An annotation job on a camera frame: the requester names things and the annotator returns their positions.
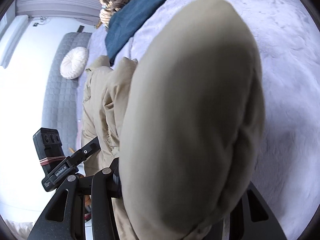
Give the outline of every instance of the blue denim pants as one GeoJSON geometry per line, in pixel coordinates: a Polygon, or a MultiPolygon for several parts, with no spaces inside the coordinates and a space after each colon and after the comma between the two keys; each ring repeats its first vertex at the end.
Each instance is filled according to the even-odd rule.
{"type": "Polygon", "coordinates": [[[113,65],[118,52],[166,0],[132,0],[109,22],[106,48],[113,65]]]}

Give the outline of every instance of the bed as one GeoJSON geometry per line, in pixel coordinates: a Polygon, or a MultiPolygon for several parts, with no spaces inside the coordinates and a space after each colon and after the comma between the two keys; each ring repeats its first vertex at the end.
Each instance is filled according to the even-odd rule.
{"type": "MultiPolygon", "coordinates": [[[[123,56],[140,60],[153,38],[191,1],[167,0],[130,38],[114,66],[123,56]]],[[[263,67],[266,127],[252,182],[288,240],[296,240],[320,203],[320,33],[299,0],[227,1],[255,36],[263,67]]],[[[106,35],[104,26],[92,34],[87,66],[107,55],[106,35]]],[[[73,87],[78,133],[85,79],[83,73],[73,87]]],[[[227,239],[228,220],[224,235],[227,239]]]]}

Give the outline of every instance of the white cushion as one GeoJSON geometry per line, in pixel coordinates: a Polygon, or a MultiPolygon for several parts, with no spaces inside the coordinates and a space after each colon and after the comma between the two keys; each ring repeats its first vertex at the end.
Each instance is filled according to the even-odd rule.
{"type": "Polygon", "coordinates": [[[66,79],[75,79],[84,71],[88,59],[88,50],[84,47],[76,47],[70,50],[63,58],[60,73],[66,79]]]}

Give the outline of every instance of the quilted fabric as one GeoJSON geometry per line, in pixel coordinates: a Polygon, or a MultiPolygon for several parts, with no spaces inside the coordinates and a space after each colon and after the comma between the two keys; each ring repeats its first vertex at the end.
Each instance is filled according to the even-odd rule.
{"type": "Polygon", "coordinates": [[[49,72],[42,110],[42,127],[57,129],[66,156],[69,147],[76,148],[76,97],[78,79],[61,76],[60,65],[65,55],[76,47],[87,48],[92,33],[67,33],[54,56],[49,72]]]}
{"type": "Polygon", "coordinates": [[[88,59],[88,50],[84,47],[76,47],[70,50],[63,58],[60,66],[60,74],[66,79],[75,79],[81,75],[88,59]]]}

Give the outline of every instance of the black camera device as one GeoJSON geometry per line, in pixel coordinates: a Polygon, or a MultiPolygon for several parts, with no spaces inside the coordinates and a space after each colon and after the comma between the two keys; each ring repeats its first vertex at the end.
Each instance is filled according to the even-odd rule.
{"type": "Polygon", "coordinates": [[[45,173],[42,186],[47,192],[58,188],[67,176],[76,174],[79,171],[77,166],[100,150],[96,137],[73,155],[66,157],[58,131],[49,128],[40,128],[33,136],[33,142],[45,173]]]}

